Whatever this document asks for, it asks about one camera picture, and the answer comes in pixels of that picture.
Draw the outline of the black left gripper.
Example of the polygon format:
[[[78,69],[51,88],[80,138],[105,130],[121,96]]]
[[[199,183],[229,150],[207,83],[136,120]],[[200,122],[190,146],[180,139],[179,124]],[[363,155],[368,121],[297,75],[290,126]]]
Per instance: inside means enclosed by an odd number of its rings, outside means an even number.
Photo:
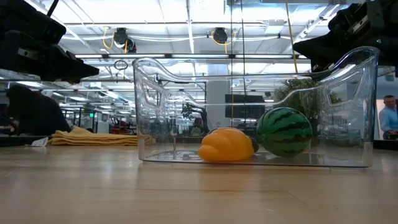
[[[24,0],[0,0],[0,68],[45,81],[79,83],[99,74],[58,43],[66,28]]]

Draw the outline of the person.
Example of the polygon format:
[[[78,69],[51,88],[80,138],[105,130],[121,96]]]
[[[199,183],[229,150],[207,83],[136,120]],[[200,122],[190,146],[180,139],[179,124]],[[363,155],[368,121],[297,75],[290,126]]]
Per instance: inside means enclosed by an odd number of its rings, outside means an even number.
[[[384,107],[379,112],[380,128],[383,131],[383,139],[390,140],[392,136],[398,135],[396,98],[393,95],[386,95],[383,102]]]
[[[71,131],[55,100],[22,85],[11,86],[6,96],[7,115],[19,122],[19,134],[50,136],[56,131]]]

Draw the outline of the artificial green potted plant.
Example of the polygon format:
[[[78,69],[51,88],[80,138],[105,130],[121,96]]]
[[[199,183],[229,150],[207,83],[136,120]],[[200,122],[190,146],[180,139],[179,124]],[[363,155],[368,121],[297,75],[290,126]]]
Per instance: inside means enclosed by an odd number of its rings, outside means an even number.
[[[320,82],[311,79],[285,80],[283,86],[274,91],[274,101],[277,102],[272,108],[288,107],[301,112],[312,126],[312,139],[317,139],[320,135],[320,118],[326,118],[326,130],[333,128],[339,131],[347,129],[349,124],[342,115],[337,115],[336,108],[332,110],[335,114],[327,114],[328,110],[322,108],[326,105],[325,95],[317,86]]]

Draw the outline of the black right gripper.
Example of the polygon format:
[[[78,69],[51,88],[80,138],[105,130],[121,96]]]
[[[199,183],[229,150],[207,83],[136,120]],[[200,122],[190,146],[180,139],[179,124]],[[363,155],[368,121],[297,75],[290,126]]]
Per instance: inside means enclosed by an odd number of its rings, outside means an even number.
[[[398,0],[353,3],[336,13],[329,33],[296,42],[293,49],[311,62],[311,72],[327,70],[348,51],[371,46],[380,51],[380,64],[398,66]]]

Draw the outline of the orange toy bell pepper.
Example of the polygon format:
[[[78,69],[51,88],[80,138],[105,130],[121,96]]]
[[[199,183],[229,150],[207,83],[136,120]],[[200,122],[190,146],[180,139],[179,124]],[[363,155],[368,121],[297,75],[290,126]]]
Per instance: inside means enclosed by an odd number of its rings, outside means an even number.
[[[250,158],[254,147],[249,136],[236,128],[218,128],[206,135],[198,150],[204,161],[236,162]]]

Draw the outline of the black background display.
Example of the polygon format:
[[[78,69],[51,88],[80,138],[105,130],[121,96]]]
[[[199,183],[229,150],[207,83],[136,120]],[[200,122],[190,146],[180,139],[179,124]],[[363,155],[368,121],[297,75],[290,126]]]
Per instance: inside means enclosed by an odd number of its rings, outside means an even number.
[[[264,99],[256,95],[225,95],[225,117],[258,119],[265,113]]]

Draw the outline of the yellow folded cloth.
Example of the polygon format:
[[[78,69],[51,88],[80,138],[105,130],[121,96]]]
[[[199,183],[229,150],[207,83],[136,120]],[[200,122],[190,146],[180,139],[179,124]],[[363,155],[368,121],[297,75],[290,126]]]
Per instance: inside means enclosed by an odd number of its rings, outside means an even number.
[[[57,130],[52,134],[48,144],[54,146],[138,146],[140,140],[143,140],[147,146],[156,143],[150,135],[92,133],[75,127],[70,132]]]

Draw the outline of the green striped toy watermelon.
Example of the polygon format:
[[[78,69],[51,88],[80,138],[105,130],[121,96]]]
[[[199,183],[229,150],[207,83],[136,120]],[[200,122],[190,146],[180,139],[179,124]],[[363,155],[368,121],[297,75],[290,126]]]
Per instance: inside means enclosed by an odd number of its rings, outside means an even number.
[[[295,157],[310,149],[312,125],[300,111],[274,108],[265,112],[257,123],[257,140],[268,152],[279,157]]]

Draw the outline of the clear plastic tupperware tub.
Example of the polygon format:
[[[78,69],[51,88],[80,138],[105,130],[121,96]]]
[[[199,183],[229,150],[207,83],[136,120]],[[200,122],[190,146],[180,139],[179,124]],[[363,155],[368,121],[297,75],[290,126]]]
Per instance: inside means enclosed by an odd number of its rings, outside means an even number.
[[[372,164],[376,113],[379,52],[360,47],[318,73],[249,75],[225,74],[224,65],[213,65],[205,75],[178,76],[159,61],[133,61],[137,136],[150,135],[156,143],[139,141],[139,158],[151,162],[218,163],[276,166],[369,167]],[[311,79],[326,98],[327,114],[336,108],[349,124],[339,131],[325,128],[310,149],[295,157],[279,157],[265,150],[257,140],[258,119],[226,118],[225,95],[256,95],[264,99],[265,112],[277,104],[274,91],[285,80]],[[218,128],[236,128],[254,137],[259,150],[236,162],[204,161],[198,155],[203,138]]]

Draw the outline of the white cloth label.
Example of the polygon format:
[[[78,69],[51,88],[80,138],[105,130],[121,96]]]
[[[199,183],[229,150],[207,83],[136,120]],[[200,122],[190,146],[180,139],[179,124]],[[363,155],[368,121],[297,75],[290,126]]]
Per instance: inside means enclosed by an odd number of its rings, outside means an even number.
[[[45,147],[48,143],[49,138],[42,138],[42,139],[38,139],[32,142],[31,146],[34,147]]]

